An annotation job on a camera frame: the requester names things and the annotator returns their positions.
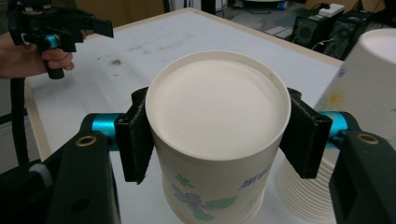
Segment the white box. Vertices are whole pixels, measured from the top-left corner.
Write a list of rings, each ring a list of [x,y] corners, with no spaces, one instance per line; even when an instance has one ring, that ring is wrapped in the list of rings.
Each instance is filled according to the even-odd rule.
[[[328,8],[321,8],[318,14],[322,17],[331,18],[344,11],[345,7],[338,4],[329,4]]]

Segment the brown wooden board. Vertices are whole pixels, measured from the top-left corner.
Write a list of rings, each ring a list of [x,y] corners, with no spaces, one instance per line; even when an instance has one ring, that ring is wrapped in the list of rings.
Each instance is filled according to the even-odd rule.
[[[163,0],[75,0],[77,8],[97,18],[113,22],[114,27],[164,13]]]

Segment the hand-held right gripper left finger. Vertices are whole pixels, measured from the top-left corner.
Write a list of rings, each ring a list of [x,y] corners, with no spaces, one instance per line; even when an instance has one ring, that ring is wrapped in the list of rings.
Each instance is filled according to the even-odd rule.
[[[142,183],[154,149],[145,102],[148,90],[132,93],[125,113],[92,113],[65,143],[46,224],[120,224],[117,184],[109,152],[120,153],[127,182]]]

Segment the floral print paper cup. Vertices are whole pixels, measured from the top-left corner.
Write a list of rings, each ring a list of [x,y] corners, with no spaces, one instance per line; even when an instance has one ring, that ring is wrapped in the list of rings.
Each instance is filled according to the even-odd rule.
[[[248,56],[204,51],[165,67],[146,112],[163,192],[185,224],[246,224],[290,120],[279,76]]]

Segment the stack of white paper cups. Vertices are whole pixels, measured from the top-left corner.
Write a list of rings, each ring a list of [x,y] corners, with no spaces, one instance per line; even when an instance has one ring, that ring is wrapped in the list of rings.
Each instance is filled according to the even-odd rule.
[[[363,131],[384,138],[396,150],[396,28],[361,35],[312,108],[345,111]],[[337,224],[329,183],[339,153],[336,148],[323,152],[314,179],[300,178],[285,157],[276,186],[295,215],[316,224]]]

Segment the black computer tower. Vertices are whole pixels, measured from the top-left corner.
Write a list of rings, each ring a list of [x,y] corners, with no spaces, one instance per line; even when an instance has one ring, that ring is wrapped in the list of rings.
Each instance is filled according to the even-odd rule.
[[[327,39],[332,21],[320,15],[298,16],[292,30],[294,44],[312,49]]]
[[[343,61],[366,31],[373,16],[373,12],[360,9],[349,10],[340,16],[333,25],[330,42],[325,45],[323,53]]]

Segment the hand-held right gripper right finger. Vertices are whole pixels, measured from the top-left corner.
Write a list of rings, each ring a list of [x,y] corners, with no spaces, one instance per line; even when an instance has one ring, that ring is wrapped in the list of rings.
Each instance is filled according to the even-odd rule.
[[[288,89],[290,120],[280,149],[302,179],[314,179],[326,149],[340,151],[330,178],[337,224],[396,224],[396,150],[345,111],[316,111]]]

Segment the brown cardboard panel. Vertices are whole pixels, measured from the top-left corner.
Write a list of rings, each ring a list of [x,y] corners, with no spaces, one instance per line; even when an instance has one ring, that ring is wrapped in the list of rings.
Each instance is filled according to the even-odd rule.
[[[355,8],[360,0],[306,0],[304,4],[305,9],[310,9],[320,4],[337,4],[345,7],[345,11]]]

